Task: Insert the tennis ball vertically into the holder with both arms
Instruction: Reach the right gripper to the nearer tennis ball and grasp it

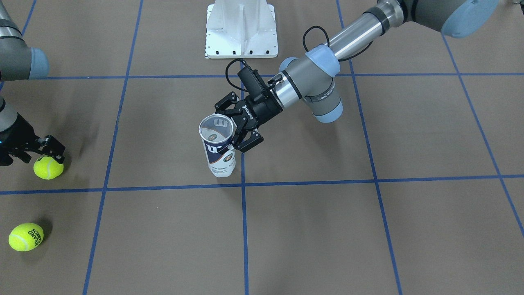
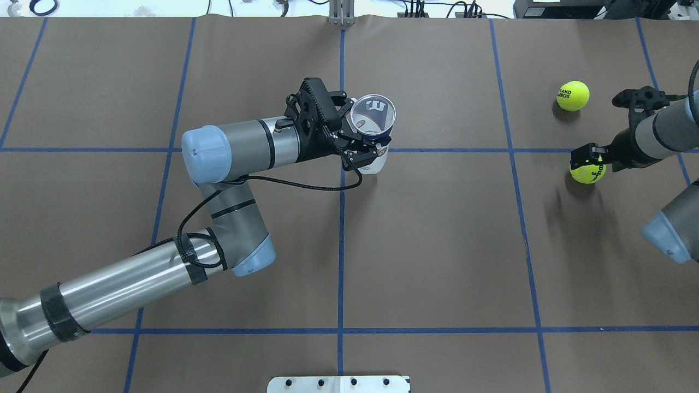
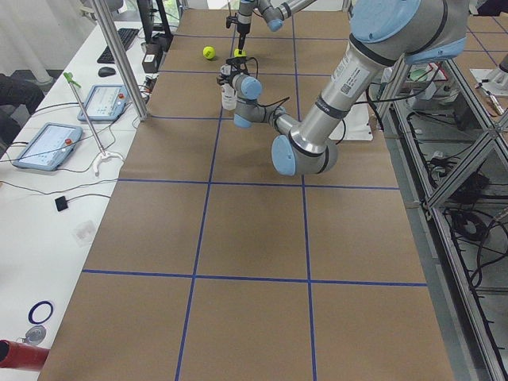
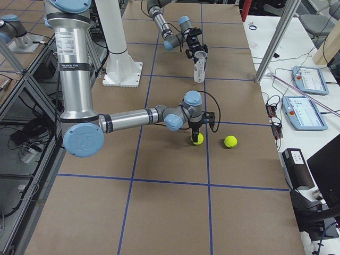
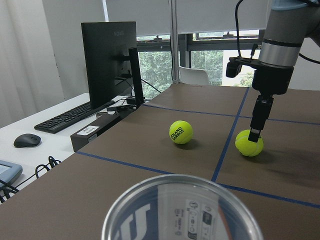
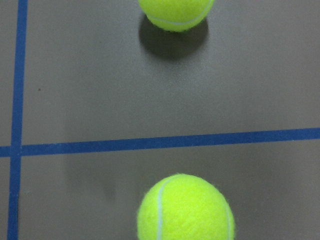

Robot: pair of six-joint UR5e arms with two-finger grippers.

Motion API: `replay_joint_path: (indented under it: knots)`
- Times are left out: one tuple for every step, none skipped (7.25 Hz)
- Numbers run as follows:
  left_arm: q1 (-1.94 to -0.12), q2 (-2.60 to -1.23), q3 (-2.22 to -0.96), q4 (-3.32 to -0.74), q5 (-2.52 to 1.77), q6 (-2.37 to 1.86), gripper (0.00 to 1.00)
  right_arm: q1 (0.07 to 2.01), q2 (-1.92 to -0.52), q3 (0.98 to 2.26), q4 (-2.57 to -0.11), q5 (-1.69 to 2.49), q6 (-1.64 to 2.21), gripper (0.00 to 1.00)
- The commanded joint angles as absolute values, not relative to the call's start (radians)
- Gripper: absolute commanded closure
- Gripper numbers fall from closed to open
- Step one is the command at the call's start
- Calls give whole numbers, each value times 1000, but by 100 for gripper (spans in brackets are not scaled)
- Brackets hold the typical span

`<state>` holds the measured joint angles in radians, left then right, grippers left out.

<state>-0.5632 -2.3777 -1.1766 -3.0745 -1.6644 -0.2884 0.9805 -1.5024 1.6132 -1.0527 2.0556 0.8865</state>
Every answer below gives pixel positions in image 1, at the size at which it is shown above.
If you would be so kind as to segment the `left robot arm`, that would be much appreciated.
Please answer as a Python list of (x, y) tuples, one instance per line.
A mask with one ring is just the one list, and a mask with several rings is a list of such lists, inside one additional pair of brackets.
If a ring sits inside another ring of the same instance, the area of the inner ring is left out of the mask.
[(406, 22), (415, 22), (443, 35), (462, 39), (476, 32), (495, 11), (497, 0), (379, 0), (375, 6), (327, 38), (307, 49), (301, 58), (286, 58), (279, 72), (264, 82), (257, 70), (245, 65), (238, 73), (247, 92), (241, 100), (234, 93), (215, 105), (216, 113), (234, 122), (233, 134), (211, 152), (247, 152), (263, 141), (258, 127), (284, 109), (303, 101), (321, 123), (332, 123), (342, 112), (342, 99), (334, 78), (341, 62), (365, 52), (375, 39)]

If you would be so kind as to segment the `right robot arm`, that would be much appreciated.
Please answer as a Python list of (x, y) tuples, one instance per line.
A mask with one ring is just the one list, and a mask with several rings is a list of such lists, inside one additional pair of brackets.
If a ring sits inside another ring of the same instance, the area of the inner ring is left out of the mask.
[[(29, 47), (5, 5), (0, 4), (0, 76), (2, 82), (47, 77), (49, 61), (40, 49)], [(39, 137), (33, 127), (3, 97), (0, 98), (0, 160), (10, 166), (15, 158), (30, 163), (30, 152), (64, 163), (65, 146), (54, 136)]]

